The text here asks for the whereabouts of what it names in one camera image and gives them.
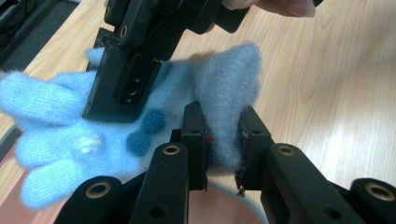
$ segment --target light wood surface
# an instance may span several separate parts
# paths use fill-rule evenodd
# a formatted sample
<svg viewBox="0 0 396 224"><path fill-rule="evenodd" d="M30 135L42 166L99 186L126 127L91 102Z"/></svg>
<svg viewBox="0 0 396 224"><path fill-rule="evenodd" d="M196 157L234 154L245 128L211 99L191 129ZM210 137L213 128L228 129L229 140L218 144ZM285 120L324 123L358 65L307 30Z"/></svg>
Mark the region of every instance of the light wood surface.
<svg viewBox="0 0 396 224"><path fill-rule="evenodd" d="M25 72L48 79L83 71L84 50L103 25L104 10L103 1L84 0ZM345 188L360 177L396 186L396 1L325 0L314 19L254 7L233 35L219 28L186 32L173 59L245 41L262 52L262 90L254 107L275 142L299 147ZM11 125L0 114L0 136ZM21 177L16 166L0 170L0 192ZM211 180L234 188L232 177ZM248 197L260 200L258 192Z"/></svg>

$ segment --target blue fabric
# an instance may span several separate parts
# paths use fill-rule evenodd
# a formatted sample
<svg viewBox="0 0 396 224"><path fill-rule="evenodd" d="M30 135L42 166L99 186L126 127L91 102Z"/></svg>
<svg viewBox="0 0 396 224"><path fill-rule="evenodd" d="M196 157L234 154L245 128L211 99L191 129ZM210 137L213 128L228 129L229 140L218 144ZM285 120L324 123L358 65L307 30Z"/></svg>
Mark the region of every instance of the blue fabric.
<svg viewBox="0 0 396 224"><path fill-rule="evenodd" d="M102 49L87 57L99 64ZM67 198L98 175L128 180L144 172L153 150L181 127L184 106L200 101L214 137L212 162L230 171L241 163L237 125L259 91L260 52L245 44L198 61L164 63L140 118L130 124L81 117L95 71L49 81L12 73L0 82L0 110L23 130L16 145L29 171L21 200L31 209Z"/></svg>

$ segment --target blue pom-pom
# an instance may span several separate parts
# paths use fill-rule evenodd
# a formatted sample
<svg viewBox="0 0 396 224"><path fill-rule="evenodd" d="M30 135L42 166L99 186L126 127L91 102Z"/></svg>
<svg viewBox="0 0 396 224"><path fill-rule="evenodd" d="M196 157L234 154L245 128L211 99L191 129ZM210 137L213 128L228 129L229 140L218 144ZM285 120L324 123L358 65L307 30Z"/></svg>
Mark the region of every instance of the blue pom-pom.
<svg viewBox="0 0 396 224"><path fill-rule="evenodd" d="M150 135L143 132L136 132L130 133L127 136L125 144L127 150L132 153L132 155L143 157L149 151L150 142Z"/></svg>
<svg viewBox="0 0 396 224"><path fill-rule="evenodd" d="M158 133L165 127L165 114L161 109L151 109L142 119L145 133Z"/></svg>

